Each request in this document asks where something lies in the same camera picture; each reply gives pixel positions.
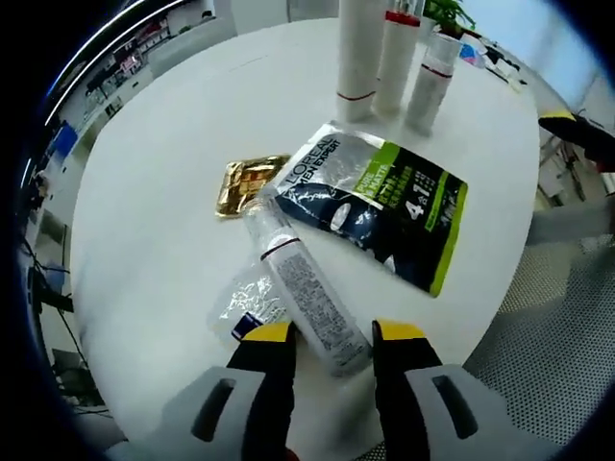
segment green plant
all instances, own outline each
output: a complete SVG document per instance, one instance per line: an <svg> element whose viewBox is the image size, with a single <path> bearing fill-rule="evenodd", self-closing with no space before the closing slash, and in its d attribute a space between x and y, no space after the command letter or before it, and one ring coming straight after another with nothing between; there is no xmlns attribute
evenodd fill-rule
<svg viewBox="0 0 615 461"><path fill-rule="evenodd" d="M470 25L470 29L474 31L476 22L472 19L460 3L463 0L427 0L423 14L430 17L439 24L444 34L452 36L461 36L463 31L457 23L457 19L461 19Z"/></svg>

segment white plastic bottle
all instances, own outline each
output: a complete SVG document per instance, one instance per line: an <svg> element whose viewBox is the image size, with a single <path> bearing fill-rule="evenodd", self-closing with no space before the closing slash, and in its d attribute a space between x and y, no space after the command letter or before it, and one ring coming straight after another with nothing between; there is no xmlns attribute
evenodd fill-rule
<svg viewBox="0 0 615 461"><path fill-rule="evenodd" d="M242 215L288 315L330 374L349 376L367 367L369 342L275 199L257 197Z"/></svg>
<svg viewBox="0 0 615 461"><path fill-rule="evenodd" d="M339 0L337 119L371 114L381 58L385 0Z"/></svg>
<svg viewBox="0 0 615 461"><path fill-rule="evenodd" d="M461 46L459 40L450 36L431 35L430 47L406 111L406 124L418 132L431 133L435 116L451 83Z"/></svg>
<svg viewBox="0 0 615 461"><path fill-rule="evenodd" d="M419 38L424 0L396 0L384 16L384 38L374 109L397 111L406 89L414 49Z"/></svg>

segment gold foil packet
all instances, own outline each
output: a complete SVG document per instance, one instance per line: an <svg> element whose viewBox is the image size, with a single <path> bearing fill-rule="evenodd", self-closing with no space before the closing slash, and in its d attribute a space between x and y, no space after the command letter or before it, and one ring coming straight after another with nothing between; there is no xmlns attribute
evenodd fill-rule
<svg viewBox="0 0 615 461"><path fill-rule="evenodd" d="M289 158L290 156L272 156L229 163L218 195L215 214L222 218L238 216L243 206L278 174Z"/></svg>

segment white round table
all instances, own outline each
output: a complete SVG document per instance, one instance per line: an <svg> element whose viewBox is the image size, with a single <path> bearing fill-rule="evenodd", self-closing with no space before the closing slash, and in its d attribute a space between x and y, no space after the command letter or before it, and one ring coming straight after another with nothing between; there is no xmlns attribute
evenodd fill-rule
<svg viewBox="0 0 615 461"><path fill-rule="evenodd" d="M240 220L214 215L225 166L293 153L334 118L336 50L336 19L233 38L155 80L100 133L74 215L73 298L98 389L132 441L147 438L165 404L204 370L230 358L208 316L252 248ZM406 99L424 51L419 45ZM299 223L297 232L367 337L377 316L411 322L445 363L463 363L498 310L528 233L539 160L533 100L459 61L431 138L398 118L357 128L468 182L441 295L338 237ZM287 445L302 461L364 453L382 440L373 392L370 370L333 381L301 349Z"/></svg>

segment number 4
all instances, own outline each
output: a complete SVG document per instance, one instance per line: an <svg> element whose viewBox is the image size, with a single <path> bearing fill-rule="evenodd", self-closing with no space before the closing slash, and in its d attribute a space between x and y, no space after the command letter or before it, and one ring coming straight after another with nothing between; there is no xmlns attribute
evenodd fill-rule
<svg viewBox="0 0 615 461"><path fill-rule="evenodd" d="M410 213L410 218L415 221L419 219L419 216L424 213L424 210L421 206L411 204L410 202L406 202L406 208L408 213Z"/></svg>

